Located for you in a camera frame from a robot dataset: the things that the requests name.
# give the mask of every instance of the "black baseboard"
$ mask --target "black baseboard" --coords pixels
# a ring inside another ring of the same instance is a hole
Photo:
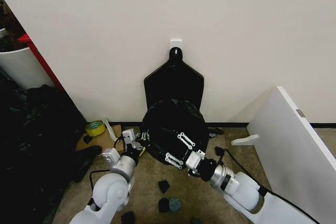
[[[336,128],[336,123],[310,123],[313,128]]]
[[[141,126],[141,122],[109,122],[111,125],[120,124],[121,126]],[[223,127],[223,128],[246,128],[248,123],[221,123],[211,122],[206,123],[208,127]],[[336,128],[336,123],[310,123],[313,128]]]
[[[220,123],[220,122],[212,122],[206,123],[208,127],[222,127],[222,128],[246,128],[248,123]]]

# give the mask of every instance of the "yellow tape roll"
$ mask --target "yellow tape roll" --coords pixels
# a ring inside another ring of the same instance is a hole
[[[106,130],[105,124],[102,121],[94,121],[85,127],[85,131],[89,136],[98,136]]]

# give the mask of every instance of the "beige carpet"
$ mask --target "beige carpet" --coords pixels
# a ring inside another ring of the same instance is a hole
[[[239,162],[262,184],[269,187],[267,178],[258,156],[252,146],[231,146],[236,138],[247,137],[245,128],[223,128],[224,135],[209,140],[206,156],[217,160],[214,147],[228,148]],[[336,129],[318,129],[318,134],[326,142],[331,151],[336,153]],[[225,165],[234,172],[239,168],[227,156]],[[94,162],[91,170],[108,169],[104,160]],[[72,217],[83,210],[91,197],[89,172],[79,183],[70,183],[66,190],[54,224],[69,223]],[[94,182],[103,174],[94,174]],[[167,180],[170,184],[168,191],[163,194],[159,190],[158,181]],[[181,200],[182,209],[178,213],[159,213],[157,204],[163,197],[176,197]],[[125,212],[135,213],[136,223],[190,223],[194,216],[206,223],[251,223],[245,216],[237,212],[223,199],[223,196],[211,188],[209,183],[199,178],[188,177],[186,170],[178,170],[165,166],[144,153],[135,170],[135,185],[131,191],[129,204],[118,212],[112,223],[121,223],[121,215]]]

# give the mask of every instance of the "white bracket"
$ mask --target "white bracket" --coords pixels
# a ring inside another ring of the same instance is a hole
[[[120,159],[120,155],[115,148],[106,149],[101,155],[111,166],[116,164]]]
[[[254,145],[255,141],[259,138],[258,134],[248,136],[246,138],[238,138],[231,141],[231,145]]]
[[[202,152],[201,150],[198,150],[197,152],[192,151],[187,161],[185,162],[185,165],[189,169],[196,172],[200,161],[204,160],[204,157],[205,157],[205,153]]]
[[[125,146],[127,150],[127,145],[131,144],[134,149],[141,150],[142,147],[139,142],[135,141],[134,129],[125,130],[122,132],[122,136],[125,141]]]
[[[182,169],[183,161],[177,159],[173,155],[171,155],[169,152],[166,153],[165,161],[170,163],[171,165],[177,167],[178,169]]]
[[[173,47],[178,47],[182,50],[182,40],[181,39],[171,39],[169,44],[169,50]]]
[[[189,139],[183,132],[177,135],[177,138],[181,140],[189,150],[192,150],[192,148],[196,145],[193,141]]]

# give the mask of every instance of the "black plastic bag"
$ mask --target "black plastic bag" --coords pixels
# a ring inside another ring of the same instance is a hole
[[[13,222],[52,222],[76,173],[75,148],[86,122],[67,93],[46,85],[24,90],[1,68],[0,92],[5,212]]]
[[[165,161],[166,153],[185,163],[192,150],[205,152],[209,140],[200,111],[190,102],[177,99],[162,100],[151,106],[142,120],[141,132],[149,134],[146,150],[163,164],[169,164]],[[195,143],[192,150],[177,138],[181,132]]]

